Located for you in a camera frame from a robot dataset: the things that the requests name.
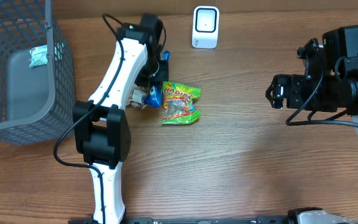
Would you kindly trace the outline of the blue Oreo cookie pack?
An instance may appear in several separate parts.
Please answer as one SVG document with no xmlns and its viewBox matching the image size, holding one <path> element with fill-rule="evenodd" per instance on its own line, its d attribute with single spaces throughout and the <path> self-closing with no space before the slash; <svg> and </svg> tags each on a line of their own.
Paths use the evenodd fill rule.
<svg viewBox="0 0 358 224">
<path fill-rule="evenodd" d="M 144 99 L 144 104 L 152 108 L 159 108 L 162 105 L 162 87 L 161 85 L 153 85 L 149 94 Z"/>
</svg>

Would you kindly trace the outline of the green Haribo gummy bag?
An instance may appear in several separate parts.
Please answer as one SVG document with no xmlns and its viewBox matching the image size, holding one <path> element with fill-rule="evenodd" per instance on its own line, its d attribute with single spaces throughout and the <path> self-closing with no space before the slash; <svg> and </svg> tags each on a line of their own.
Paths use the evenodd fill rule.
<svg viewBox="0 0 358 224">
<path fill-rule="evenodd" d="M 201 89 L 180 83 L 164 82 L 162 86 L 162 105 L 165 114 L 162 124 L 192 124 L 200 116 L 193 100 L 201 96 Z"/>
</svg>

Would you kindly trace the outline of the beige clear cookie bag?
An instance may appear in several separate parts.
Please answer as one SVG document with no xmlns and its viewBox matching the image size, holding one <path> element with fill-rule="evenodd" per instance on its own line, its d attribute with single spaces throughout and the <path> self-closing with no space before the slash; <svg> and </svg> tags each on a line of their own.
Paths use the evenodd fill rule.
<svg viewBox="0 0 358 224">
<path fill-rule="evenodd" d="M 133 107 L 137 109 L 144 109 L 147 104 L 145 103 L 145 99 L 147 97 L 147 93 L 140 91 L 140 90 L 133 90 L 128 99 L 127 99 L 127 107 Z"/>
</svg>

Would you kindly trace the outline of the teal white snack packet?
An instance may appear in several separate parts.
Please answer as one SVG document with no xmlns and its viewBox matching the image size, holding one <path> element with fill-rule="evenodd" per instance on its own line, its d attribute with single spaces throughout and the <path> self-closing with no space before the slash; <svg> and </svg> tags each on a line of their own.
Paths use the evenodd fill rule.
<svg viewBox="0 0 358 224">
<path fill-rule="evenodd" d="M 48 63 L 48 47 L 47 45 L 41 45 L 34 47 L 29 50 L 30 53 L 30 64 L 29 67 L 37 67 L 41 65 L 46 65 Z"/>
</svg>

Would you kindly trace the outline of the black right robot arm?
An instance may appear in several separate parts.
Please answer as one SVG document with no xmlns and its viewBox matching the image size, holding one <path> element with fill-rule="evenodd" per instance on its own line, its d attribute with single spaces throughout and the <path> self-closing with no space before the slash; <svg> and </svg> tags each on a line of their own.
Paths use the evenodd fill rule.
<svg viewBox="0 0 358 224">
<path fill-rule="evenodd" d="M 297 48 L 304 75 L 278 74 L 265 92 L 272 108 L 291 108 L 288 126 L 338 125 L 358 137 L 358 25 L 326 32 Z"/>
</svg>

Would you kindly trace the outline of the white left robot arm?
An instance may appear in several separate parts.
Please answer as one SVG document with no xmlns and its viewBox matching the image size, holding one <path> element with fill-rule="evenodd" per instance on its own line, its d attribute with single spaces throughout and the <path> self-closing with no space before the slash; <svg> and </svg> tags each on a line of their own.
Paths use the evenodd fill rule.
<svg viewBox="0 0 358 224">
<path fill-rule="evenodd" d="M 116 48 L 99 87 L 88 101 L 73 108 L 76 150 L 93 178 L 95 211 L 90 223 L 121 223 L 121 169 L 131 147 L 125 114 L 135 86 L 153 87 L 169 78 L 168 62 L 161 58 L 166 35 L 158 16 L 144 14 L 139 24 L 122 23 L 113 32 Z"/>
</svg>

